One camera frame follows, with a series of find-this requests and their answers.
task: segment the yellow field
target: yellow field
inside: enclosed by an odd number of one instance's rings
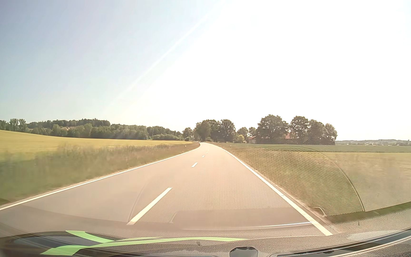
[[[55,151],[59,146],[64,145],[77,145],[99,148],[125,145],[157,145],[186,143],[190,142],[164,140],[64,138],[0,130],[0,153],[35,153],[40,151]]]

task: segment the windshield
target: windshield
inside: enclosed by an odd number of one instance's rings
[[[3,254],[407,231],[411,1],[0,1]]]

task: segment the tree line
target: tree line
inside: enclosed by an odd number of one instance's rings
[[[323,124],[304,116],[294,117],[290,123],[278,115],[261,118],[258,127],[242,127],[236,131],[228,119],[203,120],[196,123],[193,136],[198,140],[243,143],[254,137],[256,143],[276,144],[335,144],[337,131],[329,123]]]
[[[0,129],[72,138],[184,140],[182,133],[162,126],[110,124],[107,120],[54,120],[26,123],[24,119],[0,120]]]
[[[197,122],[194,129],[182,132],[162,126],[110,124],[107,120],[47,120],[26,123],[24,119],[0,120],[0,129],[49,136],[72,138],[203,140],[245,143],[254,137],[256,143],[335,144],[337,131],[331,124],[323,124],[304,116],[294,117],[290,123],[278,115],[261,118],[258,126],[242,127],[236,131],[229,119],[207,119]]]

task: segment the bush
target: bush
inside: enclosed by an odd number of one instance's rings
[[[177,140],[181,141],[182,137],[177,137],[171,134],[159,134],[159,135],[153,135],[152,137],[153,140]]]

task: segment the asphalt road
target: asphalt road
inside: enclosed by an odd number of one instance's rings
[[[328,225],[209,143],[0,209],[0,237],[81,230],[120,237],[328,236]]]

